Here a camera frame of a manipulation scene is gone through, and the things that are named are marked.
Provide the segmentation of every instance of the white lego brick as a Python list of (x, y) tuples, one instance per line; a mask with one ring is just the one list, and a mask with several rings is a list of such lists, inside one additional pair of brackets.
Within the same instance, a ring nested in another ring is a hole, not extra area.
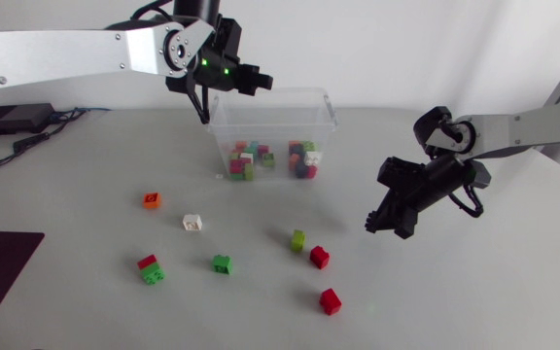
[(254, 163), (254, 155), (243, 153), (239, 156), (239, 158), (244, 159), (247, 158), (250, 160), (251, 163)]
[(186, 230), (201, 230), (202, 221), (199, 215), (188, 214), (183, 218), (183, 226)]
[(304, 162), (306, 165), (319, 165), (321, 161), (321, 152), (306, 152)]

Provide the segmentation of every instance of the table surface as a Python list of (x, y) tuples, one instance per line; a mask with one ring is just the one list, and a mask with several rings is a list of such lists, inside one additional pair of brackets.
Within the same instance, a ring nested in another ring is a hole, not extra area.
[[(560, 348), (560, 166), (535, 151), (485, 160), (481, 218), (442, 200), (413, 237), (373, 235), (381, 163), (427, 161), (420, 113), (338, 115), (314, 181), (217, 179), (190, 110), (92, 113), (2, 167), (0, 230), (46, 237), (0, 305), (0, 349)], [(158, 210), (142, 207), (149, 192)], [(201, 232), (182, 228), (188, 213)], [(149, 254), (167, 275), (154, 286), (135, 264)], [(233, 275), (212, 271), (216, 254)], [(327, 288), (343, 302), (331, 317)]]

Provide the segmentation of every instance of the plastic container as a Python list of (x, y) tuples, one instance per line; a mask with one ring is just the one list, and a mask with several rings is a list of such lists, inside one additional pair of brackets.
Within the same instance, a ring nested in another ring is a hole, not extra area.
[(316, 178), (337, 126), (328, 94), (316, 87), (259, 90), (256, 96), (220, 92), (210, 114), (208, 130), (232, 180)]

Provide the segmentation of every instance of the toy block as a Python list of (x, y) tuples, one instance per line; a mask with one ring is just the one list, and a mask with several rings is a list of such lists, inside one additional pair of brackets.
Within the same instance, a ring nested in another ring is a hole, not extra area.
[(332, 288), (321, 293), (319, 304), (323, 306), (323, 310), (330, 316), (338, 312), (340, 306), (342, 306), (342, 302), (340, 302), (340, 299), (336, 296)]
[(157, 262), (157, 258), (155, 257), (154, 254), (142, 259), (141, 261), (137, 262), (137, 267), (142, 270), (144, 269), (144, 267), (147, 267), (148, 265), (150, 265), (151, 263), (156, 263)]
[(298, 164), (298, 161), (299, 161), (299, 155), (297, 154), (293, 154), (289, 157), (289, 171), (296, 170), (296, 165)]
[(289, 150), (295, 145), (301, 145), (301, 141), (289, 141)]
[(305, 179), (308, 176), (308, 165), (303, 160), (298, 160), (296, 164), (296, 177), (298, 179)]
[(213, 270), (218, 273), (232, 274), (232, 261), (230, 257), (221, 255), (213, 257)]
[(306, 178), (314, 179), (317, 176), (317, 167), (314, 165), (308, 166), (308, 173), (306, 174)]
[(276, 161), (274, 160), (272, 153), (262, 155), (262, 166), (273, 167), (275, 164)]
[(183, 217), (183, 226), (186, 230), (201, 230), (202, 221), (200, 220), (200, 216), (196, 214), (187, 214)]
[(243, 161), (241, 159), (230, 161), (230, 174), (241, 174), (243, 172)]
[(142, 278), (146, 281), (146, 283), (150, 285), (154, 285), (157, 281), (162, 280), (165, 278), (165, 273), (163, 269), (159, 266), (158, 262), (153, 262), (149, 266), (145, 267), (141, 270)]
[(319, 165), (321, 161), (321, 152), (306, 152), (304, 162), (306, 165)]
[(239, 156), (239, 159), (242, 162), (251, 163), (251, 162), (254, 162), (254, 155), (249, 154), (249, 153), (242, 153), (241, 156)]
[(257, 149), (255, 149), (254, 147), (246, 147), (243, 152), (254, 156), (257, 153)]
[(314, 152), (317, 151), (317, 146), (312, 141), (304, 141), (301, 143), (303, 145), (303, 149), (306, 152)]
[(293, 231), (293, 239), (291, 239), (291, 250), (298, 253), (303, 249), (303, 242), (306, 240), (306, 234), (296, 229)]
[(289, 155), (299, 155), (300, 158), (304, 158), (305, 152), (303, 150), (302, 144), (293, 145), (289, 148)]
[(146, 193), (144, 195), (144, 208), (146, 209), (157, 209), (161, 205), (161, 194)]
[(310, 251), (310, 260), (319, 269), (324, 269), (330, 262), (330, 253), (326, 252), (322, 247), (316, 246)]
[(257, 155), (259, 155), (259, 158), (262, 158), (264, 154), (268, 154), (269, 153), (269, 146), (267, 145), (259, 145), (259, 147), (257, 148)]

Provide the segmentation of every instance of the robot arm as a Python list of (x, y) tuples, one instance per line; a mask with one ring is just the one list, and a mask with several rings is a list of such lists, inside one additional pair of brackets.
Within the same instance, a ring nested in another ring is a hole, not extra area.
[[(452, 121), (446, 107), (436, 107), (414, 125), (427, 165), (386, 159), (377, 181), (390, 188), (366, 228), (375, 233), (393, 229), (406, 239), (414, 233), (418, 213), (449, 196), (473, 217), (483, 213), (475, 188), (489, 186), (491, 177), (477, 158), (503, 158), (532, 146), (560, 143), (560, 103), (515, 115), (464, 116)], [(453, 192), (464, 188), (474, 209)]]
[[(105, 30), (0, 32), (0, 88), (126, 71), (161, 75), (209, 122), (208, 89), (254, 95), (273, 79), (237, 56), (241, 28), (218, 14), (220, 0), (179, 1), (174, 16), (159, 0)], [(149, 10), (162, 13), (139, 19)], [(202, 103), (195, 86), (202, 86)]]

